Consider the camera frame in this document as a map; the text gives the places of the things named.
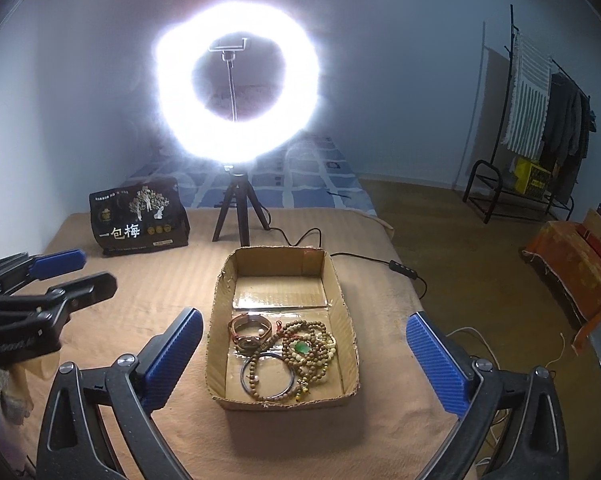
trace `blue gripper pad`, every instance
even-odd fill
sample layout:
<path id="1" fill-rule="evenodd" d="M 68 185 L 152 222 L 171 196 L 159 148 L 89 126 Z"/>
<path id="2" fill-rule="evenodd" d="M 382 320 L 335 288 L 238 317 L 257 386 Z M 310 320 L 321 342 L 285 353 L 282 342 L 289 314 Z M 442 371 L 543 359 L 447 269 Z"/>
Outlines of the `blue gripper pad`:
<path id="1" fill-rule="evenodd" d="M 159 410 L 167 404 L 201 338 L 202 315 L 195 308 L 188 308 L 164 334 L 150 340 L 146 349 L 149 349 L 151 360 L 146 367 L 142 367 L 146 371 L 140 388 L 140 405 L 146 413 Z M 145 349 L 138 354 L 141 362 L 147 355 L 144 351 Z"/>
<path id="2" fill-rule="evenodd" d="M 29 275 L 36 280 L 47 280 L 54 276 L 81 270 L 85 267 L 86 261 L 87 256 L 79 249 L 39 256 L 29 268 Z"/>
<path id="3" fill-rule="evenodd" d="M 405 335 L 445 411 L 462 418 L 469 409 L 470 381 L 419 313 L 407 319 Z"/>

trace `glowing led ring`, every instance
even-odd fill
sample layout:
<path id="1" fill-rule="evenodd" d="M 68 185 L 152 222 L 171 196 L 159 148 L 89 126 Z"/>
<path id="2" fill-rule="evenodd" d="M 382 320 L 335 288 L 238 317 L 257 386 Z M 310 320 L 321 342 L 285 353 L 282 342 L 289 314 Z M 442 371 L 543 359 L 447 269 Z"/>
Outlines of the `glowing led ring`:
<path id="1" fill-rule="evenodd" d="M 263 115 L 238 123 L 206 110 L 192 84 L 200 56 L 213 41 L 234 32 L 275 41 L 285 61 L 278 101 Z M 314 47 L 300 26 L 272 7 L 239 2 L 212 7 L 168 31 L 158 42 L 156 61 L 162 112 L 194 155 L 221 162 L 252 160 L 302 129 L 316 105 L 319 62 Z"/>

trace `metal screw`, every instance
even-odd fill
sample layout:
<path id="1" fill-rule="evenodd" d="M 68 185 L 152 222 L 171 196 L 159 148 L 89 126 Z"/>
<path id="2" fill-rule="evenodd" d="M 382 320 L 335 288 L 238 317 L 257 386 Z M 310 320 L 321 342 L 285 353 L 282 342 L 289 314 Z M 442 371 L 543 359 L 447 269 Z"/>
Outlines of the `metal screw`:
<path id="1" fill-rule="evenodd" d="M 74 369 L 74 363 L 71 361 L 67 361 L 66 363 L 61 364 L 58 367 L 58 371 L 61 374 L 68 374 Z"/>
<path id="2" fill-rule="evenodd" d="M 476 368 L 478 368 L 481 372 L 491 372 L 494 365 L 488 361 L 487 359 L 479 359 L 476 361 Z"/>
<path id="3" fill-rule="evenodd" d="M 537 366 L 534 372 L 542 379 L 547 379 L 549 377 L 549 370 L 542 366 Z"/>
<path id="4" fill-rule="evenodd" d="M 136 358 L 132 354 L 123 354 L 117 360 L 116 363 L 119 366 L 131 366 L 134 364 Z"/>

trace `green jade pendant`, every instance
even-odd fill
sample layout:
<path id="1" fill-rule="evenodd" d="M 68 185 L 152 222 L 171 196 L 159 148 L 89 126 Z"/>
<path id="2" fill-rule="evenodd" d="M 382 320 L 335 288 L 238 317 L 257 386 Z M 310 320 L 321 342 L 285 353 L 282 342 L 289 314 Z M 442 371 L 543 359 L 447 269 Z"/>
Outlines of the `green jade pendant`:
<path id="1" fill-rule="evenodd" d="M 299 354 L 307 355 L 311 351 L 311 348 L 305 341 L 297 341 L 294 345 L 294 350 Z"/>

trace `tripod leg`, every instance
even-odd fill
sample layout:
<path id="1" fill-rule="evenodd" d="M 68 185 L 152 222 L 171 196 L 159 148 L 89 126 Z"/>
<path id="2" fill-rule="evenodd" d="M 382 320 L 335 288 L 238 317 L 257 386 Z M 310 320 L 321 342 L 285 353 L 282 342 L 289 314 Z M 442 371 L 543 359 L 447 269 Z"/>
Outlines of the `tripod leg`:
<path id="1" fill-rule="evenodd" d="M 258 219 L 261 221 L 261 224 L 263 224 L 263 229 L 265 231 L 269 231 L 269 224 L 267 223 L 267 219 L 264 217 L 263 206 L 261 206 L 260 202 L 258 202 L 258 197 L 256 196 L 256 191 L 254 191 L 254 187 L 250 184 L 249 181 L 247 182 L 246 187 L 247 198 L 252 203 L 254 211 L 256 211 L 256 214 L 258 216 Z"/>
<path id="2" fill-rule="evenodd" d="M 222 225 L 225 223 L 227 211 L 229 211 L 229 204 L 231 203 L 231 199 L 234 197 L 235 192 L 236 184 L 229 184 L 228 189 L 225 191 L 225 198 L 223 198 L 222 205 L 220 206 L 220 212 L 218 213 L 218 221 L 216 222 L 216 229 L 214 230 L 212 242 L 217 242 L 218 237 L 220 237 L 220 231 L 222 230 Z"/>
<path id="3" fill-rule="evenodd" d="M 249 218 L 247 216 L 247 189 L 243 183 L 236 186 L 236 215 L 238 216 L 238 235 L 240 246 L 249 245 Z"/>

